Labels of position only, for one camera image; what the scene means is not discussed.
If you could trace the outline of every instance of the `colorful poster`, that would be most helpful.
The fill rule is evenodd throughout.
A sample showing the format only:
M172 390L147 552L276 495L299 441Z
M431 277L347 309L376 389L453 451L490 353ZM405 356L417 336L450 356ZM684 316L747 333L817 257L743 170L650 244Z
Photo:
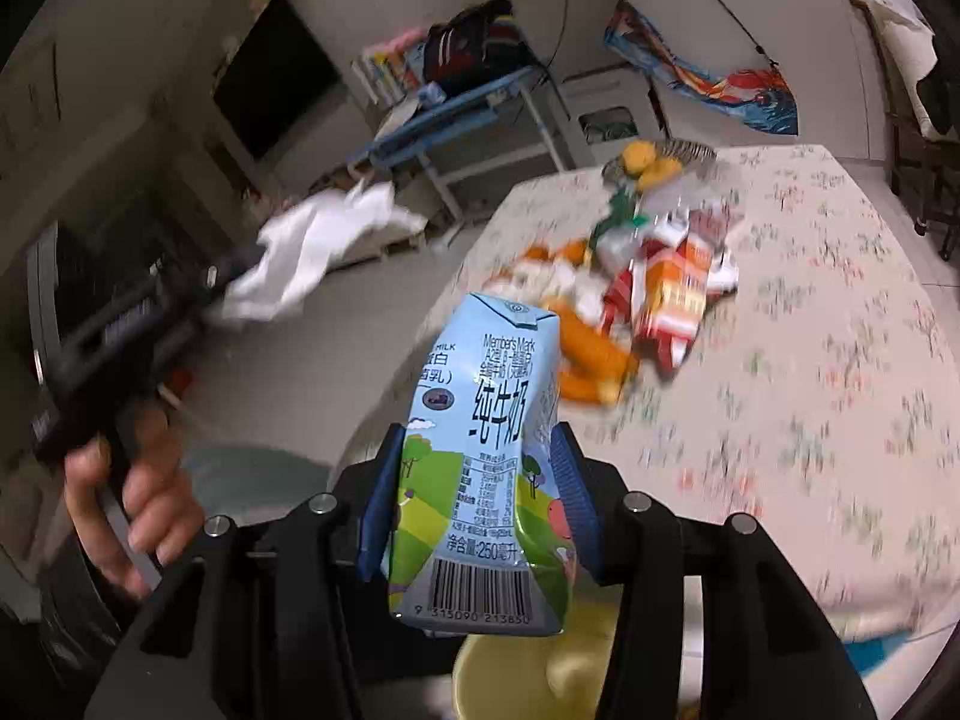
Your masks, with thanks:
M673 55L650 20L625 1L618 2L604 42L681 95L740 119L747 127L775 135L798 133L797 102L776 65L729 76L709 74Z

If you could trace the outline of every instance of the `metal screw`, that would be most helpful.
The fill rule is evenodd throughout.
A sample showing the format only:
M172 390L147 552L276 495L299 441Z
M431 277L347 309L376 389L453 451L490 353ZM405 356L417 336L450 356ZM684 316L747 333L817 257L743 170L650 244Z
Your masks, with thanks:
M217 514L214 517L210 517L210 519L203 524L203 532L213 538L222 536L224 533L227 533L229 529L230 518L225 517L224 514Z
M314 495L308 505L310 511L314 512L314 514L330 514L333 509L337 508L337 499L330 493L320 493L319 495Z
M646 512L651 506L653 506L653 501L650 500L650 496L645 493L627 493L623 496L623 505L627 507L628 512L633 512L634 514L641 514Z
M743 533L744 536L750 536L750 533L757 529L757 521L750 514L743 514L743 512L733 514L730 524L733 525L734 531Z

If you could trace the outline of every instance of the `printed tree illustration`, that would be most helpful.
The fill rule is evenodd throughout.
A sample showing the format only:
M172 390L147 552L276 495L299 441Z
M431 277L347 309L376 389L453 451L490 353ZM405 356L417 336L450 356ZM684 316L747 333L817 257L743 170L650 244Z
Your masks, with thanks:
M414 469L414 463L423 460L432 451L433 447L430 445L429 439L424 439L421 436L408 437L403 445L403 458L400 461L403 476L410 476L410 472Z
M523 478L530 483L530 497L536 498L536 488L544 483L546 477L539 463L531 455L523 456Z

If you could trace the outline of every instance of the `human hand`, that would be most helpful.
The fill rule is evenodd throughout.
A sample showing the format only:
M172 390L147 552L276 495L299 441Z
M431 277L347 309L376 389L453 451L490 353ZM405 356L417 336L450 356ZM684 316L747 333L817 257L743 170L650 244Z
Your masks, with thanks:
M203 510L190 479L179 467L181 437L157 407L136 420L140 454L123 487L123 508L131 520L130 544L137 552L156 552L162 565L176 560L203 525ZM90 562L114 586L136 599L150 587L133 567L110 529L96 490L109 477L109 444L97 437L64 460L64 501Z

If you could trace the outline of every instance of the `barcode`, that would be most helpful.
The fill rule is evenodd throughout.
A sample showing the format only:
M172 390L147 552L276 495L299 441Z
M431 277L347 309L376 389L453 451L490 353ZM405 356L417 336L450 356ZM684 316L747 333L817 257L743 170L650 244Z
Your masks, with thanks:
M435 557L430 577L430 608L462 613L530 617L530 573L481 568Z

